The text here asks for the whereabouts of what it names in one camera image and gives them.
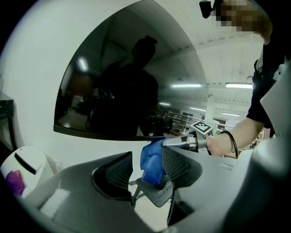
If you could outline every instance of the blue microfiber towel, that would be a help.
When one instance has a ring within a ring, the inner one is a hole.
[[[162,142],[164,140],[152,142],[142,148],[140,168],[144,170],[141,178],[143,182],[158,185],[161,183],[161,178],[166,175],[162,167]]]

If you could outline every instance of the ceiling light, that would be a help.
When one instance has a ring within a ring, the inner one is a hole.
[[[161,105],[165,105],[165,106],[170,106],[170,104],[168,103],[163,103],[163,102],[160,102]]]
[[[206,110],[199,109],[199,108],[194,108],[194,107],[191,107],[190,109],[199,110],[199,111],[206,111]]]
[[[239,82],[227,82],[227,88],[246,88],[246,89],[253,89],[253,84],[251,83],[239,83]]]
[[[223,115],[229,115],[229,116],[240,117],[240,115],[237,115],[237,114],[231,114],[231,113],[225,113],[225,112],[223,112],[222,114],[223,114]]]
[[[180,88],[180,87],[202,87],[201,84],[178,84],[172,85],[173,88]]]
[[[88,63],[85,58],[80,57],[78,59],[78,66],[81,71],[88,71]]]

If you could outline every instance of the black wristband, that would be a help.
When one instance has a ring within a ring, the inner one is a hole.
[[[227,130],[222,131],[220,134],[222,134],[222,133],[226,133],[231,138],[231,141],[233,143],[233,147],[235,149],[236,158],[238,158],[238,151],[237,151],[237,146],[236,146],[235,138],[233,137],[233,135],[231,134],[231,132],[229,132]]]

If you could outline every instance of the mesh grille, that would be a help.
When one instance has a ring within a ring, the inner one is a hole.
[[[172,181],[187,173],[190,168],[190,165],[187,162],[180,159],[174,153],[168,152],[164,148],[162,150],[162,165]]]
[[[127,156],[107,169],[106,179],[108,183],[127,190],[132,172],[132,156]]]

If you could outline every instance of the purple object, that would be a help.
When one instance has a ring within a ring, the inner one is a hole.
[[[19,170],[9,172],[6,176],[6,182],[13,194],[22,195],[25,184]]]

